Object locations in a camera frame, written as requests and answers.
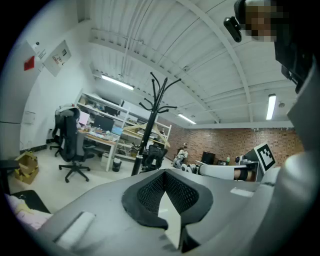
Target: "fluorescent light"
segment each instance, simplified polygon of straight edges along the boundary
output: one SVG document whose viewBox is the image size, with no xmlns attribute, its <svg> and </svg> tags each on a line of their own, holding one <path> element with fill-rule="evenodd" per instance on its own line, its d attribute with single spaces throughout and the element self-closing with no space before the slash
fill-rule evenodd
<svg viewBox="0 0 320 256">
<path fill-rule="evenodd" d="M 178 114 L 178 116 L 181 117 L 181 118 L 183 118 L 183 119 L 185 119 L 185 120 L 187 120 L 187 121 L 190 122 L 191 124 L 196 125 L 196 123 L 195 123 L 194 121 L 191 121 L 189 118 L 186 118 L 184 115 Z"/>
<path fill-rule="evenodd" d="M 116 84 L 116 85 L 118 85 L 118 86 L 123 86 L 123 87 L 125 87 L 125 88 L 127 88 L 127 89 L 129 89 L 129 90 L 131 90 L 131 91 L 134 90 L 134 88 L 133 88 L 132 86 L 130 86 L 130 85 L 124 83 L 124 82 L 120 82 L 120 81 L 118 81 L 118 80 L 115 80 L 115 79 L 113 79 L 113 78 L 111 78 L 111 77 L 109 77 L 109 76 L 106 76 L 106 75 L 104 75 L 104 74 L 102 74 L 101 77 L 102 77 L 104 80 L 108 80 L 108 81 L 110 81 L 110 82 L 112 82 L 112 83 L 114 83 L 114 84 Z"/>
<path fill-rule="evenodd" d="M 271 120 L 274 114 L 275 106 L 276 106 L 276 98 L 275 94 L 269 95 L 269 106 L 268 106 L 268 113 L 266 114 L 266 119 Z"/>
</svg>

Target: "ceiling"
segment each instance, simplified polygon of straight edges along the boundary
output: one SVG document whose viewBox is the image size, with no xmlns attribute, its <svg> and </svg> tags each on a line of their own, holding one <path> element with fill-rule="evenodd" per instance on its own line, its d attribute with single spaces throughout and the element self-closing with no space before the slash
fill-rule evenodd
<svg viewBox="0 0 320 256">
<path fill-rule="evenodd" d="M 236 43 L 223 25 L 235 0 L 82 0 L 80 20 L 92 20 L 92 71 L 153 95 L 160 83 L 181 78 L 163 97 L 177 114 L 202 124 L 266 121 L 268 95 L 276 94 L 272 121 L 287 121 L 295 85 L 281 74 L 274 44 L 242 33 Z"/>
</svg>

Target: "red brick wall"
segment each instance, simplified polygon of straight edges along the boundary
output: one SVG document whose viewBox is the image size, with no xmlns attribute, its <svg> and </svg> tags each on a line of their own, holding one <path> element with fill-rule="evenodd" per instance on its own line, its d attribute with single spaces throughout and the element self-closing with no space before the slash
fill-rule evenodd
<svg viewBox="0 0 320 256">
<path fill-rule="evenodd" d="M 292 129 L 183 129 L 163 118 L 159 122 L 172 125 L 168 140 L 171 147 L 166 157 L 173 159 L 177 149 L 185 142 L 189 164 L 201 160 L 203 151 L 214 153 L 215 161 L 230 157 L 230 163 L 234 164 L 236 156 L 243 155 L 264 142 L 270 146 L 278 165 L 282 165 L 289 156 L 304 151 L 301 141 Z"/>
</svg>

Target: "box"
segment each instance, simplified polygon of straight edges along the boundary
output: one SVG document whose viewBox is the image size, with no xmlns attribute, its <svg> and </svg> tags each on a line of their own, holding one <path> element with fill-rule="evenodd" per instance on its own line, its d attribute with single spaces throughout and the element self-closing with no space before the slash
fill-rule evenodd
<svg viewBox="0 0 320 256">
<path fill-rule="evenodd" d="M 20 168 L 14 170 L 14 177 L 30 185 L 39 172 L 37 157 L 32 152 L 24 152 L 15 160 Z"/>
</svg>

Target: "trash can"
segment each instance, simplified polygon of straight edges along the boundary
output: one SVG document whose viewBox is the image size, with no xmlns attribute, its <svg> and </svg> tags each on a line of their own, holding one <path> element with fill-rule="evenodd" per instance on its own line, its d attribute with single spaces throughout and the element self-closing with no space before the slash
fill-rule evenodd
<svg viewBox="0 0 320 256">
<path fill-rule="evenodd" d="M 119 158 L 114 158 L 112 171 L 119 172 L 122 161 Z"/>
</svg>

